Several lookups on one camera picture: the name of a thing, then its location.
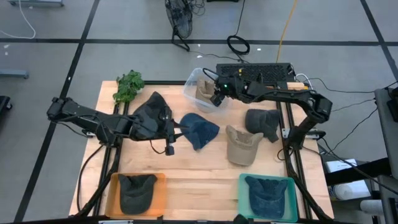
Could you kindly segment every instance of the wooden tabletop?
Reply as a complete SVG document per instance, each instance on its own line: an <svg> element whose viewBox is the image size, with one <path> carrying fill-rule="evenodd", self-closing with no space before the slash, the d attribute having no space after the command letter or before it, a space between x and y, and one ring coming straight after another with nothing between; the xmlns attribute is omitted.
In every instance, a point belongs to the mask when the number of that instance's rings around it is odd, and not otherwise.
<svg viewBox="0 0 398 224"><path fill-rule="evenodd" d="M303 88L302 83L288 83L290 89ZM244 167L230 163L226 158L226 132L229 124L240 131L244 128L246 111L251 108L272 110L276 109L273 101L244 104L238 100L229 99L229 110L226 114L206 114L198 110L191 101L182 95L182 85L147 85L144 91L136 96L130 104L129 114L148 100L150 95L157 91L166 100L173 111L176 122L187 113L197 113L207 120L217 124L220 131L217 137L208 143L202 150L194 151L185 137L178 138L174 143L175 155L165 156L156 154L149 142L134 142L128 139L123 141L119 172L156 173L161 172L167 178L167 203L164 214L165 220L233 220L238 213L238 179L241 173L287 176L285 163L277 159L277 152L282 149L280 131L277 131L279 140L271 143L264 138L257 151L256 160L251 166ZM102 83L96 110L111 114L114 108L113 93L117 92L116 82ZM288 125L284 103L285 125ZM295 124L299 124L305 117L303 110L292 105ZM154 147L162 151L164 140L153 141ZM318 151L314 140L305 140L304 146ZM89 139L83 161L99 147L98 140ZM88 163L81 178L81 206L93 195L98 186L105 150L102 150ZM301 150L302 164L307 183L307 189L312 197L321 206L323 211L333 217L333 210L329 199L328 189L323 174L319 155ZM108 188L104 191L99 214L104 214ZM305 217L302 196L296 188L300 217ZM73 197L70 214L76 214L76 191Z"/></svg>

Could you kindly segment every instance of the leafy plant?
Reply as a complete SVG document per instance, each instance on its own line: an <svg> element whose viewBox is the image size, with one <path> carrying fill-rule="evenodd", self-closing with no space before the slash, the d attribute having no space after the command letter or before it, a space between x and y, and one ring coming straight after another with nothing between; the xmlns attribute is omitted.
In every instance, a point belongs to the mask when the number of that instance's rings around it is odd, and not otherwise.
<svg viewBox="0 0 398 224"><path fill-rule="evenodd" d="M141 73L131 70L127 75L123 74L116 79L118 83L118 92L113 95L117 103L128 103L132 101L137 91L144 87L144 81L141 79Z"/></svg>

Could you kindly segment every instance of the plastic bin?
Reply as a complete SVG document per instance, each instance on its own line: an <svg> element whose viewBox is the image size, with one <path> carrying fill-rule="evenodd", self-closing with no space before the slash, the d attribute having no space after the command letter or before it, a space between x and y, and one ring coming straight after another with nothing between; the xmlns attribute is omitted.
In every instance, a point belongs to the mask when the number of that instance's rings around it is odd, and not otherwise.
<svg viewBox="0 0 398 224"><path fill-rule="evenodd" d="M260 217L253 213L249 201L249 185L244 180L247 176L264 180L287 180L287 188L285 190L285 212L280 219L270 219L269 217ZM238 210L241 215L246 218L261 218L278 222L297 222L297 204L294 180L290 177L274 177L267 175L241 174L239 176L239 196Z"/></svg>
<svg viewBox="0 0 398 224"><path fill-rule="evenodd" d="M211 72L208 72L208 74L210 76L212 76L214 79L217 78L217 75L212 74ZM196 95L196 90L197 90L197 80L199 78L204 78L206 81L210 81L212 82L212 80L207 77L203 71L202 68L195 68L191 75L189 76L187 82L184 85L183 91L182 93L184 94L184 96L189 99L193 104L195 104L195 106L202 112L204 113L222 113L225 112L227 107L228 107L228 103L229 103L229 99L226 97L224 98L223 102L219 105L219 107L213 105L213 104L209 104L207 102L204 102L202 100L198 100L196 99L195 95Z"/></svg>

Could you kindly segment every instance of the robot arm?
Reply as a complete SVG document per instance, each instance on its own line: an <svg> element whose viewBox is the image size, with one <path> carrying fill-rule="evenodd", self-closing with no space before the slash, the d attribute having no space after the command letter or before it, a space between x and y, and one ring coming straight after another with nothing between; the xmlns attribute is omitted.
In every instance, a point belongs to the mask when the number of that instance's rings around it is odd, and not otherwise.
<svg viewBox="0 0 398 224"><path fill-rule="evenodd" d="M307 117L289 132L288 147L301 149L305 135L318 123L329 120L332 102L315 90L280 90L266 86L261 82L246 80L241 73L228 77L219 76L215 80L215 93L211 101L219 106L225 97L237 99L243 103L264 100L295 103L303 108Z"/></svg>
<svg viewBox="0 0 398 224"><path fill-rule="evenodd" d="M53 98L47 116L53 122L71 122L95 133L100 143L109 147L117 146L118 137L133 141L165 139L166 155L174 155L171 144L178 138L178 135L174 134L174 127L178 124L172 119L172 111L167 105L157 117L150 116L145 111L125 116L105 114L79 105L71 98Z"/></svg>

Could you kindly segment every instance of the beige baseball cap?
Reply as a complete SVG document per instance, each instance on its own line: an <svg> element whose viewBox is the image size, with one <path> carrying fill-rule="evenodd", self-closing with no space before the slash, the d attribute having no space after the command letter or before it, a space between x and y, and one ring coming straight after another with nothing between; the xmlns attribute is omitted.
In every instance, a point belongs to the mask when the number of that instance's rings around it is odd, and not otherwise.
<svg viewBox="0 0 398 224"><path fill-rule="evenodd" d="M227 125L227 158L230 162L250 166L256 158L263 134L242 133Z"/></svg>

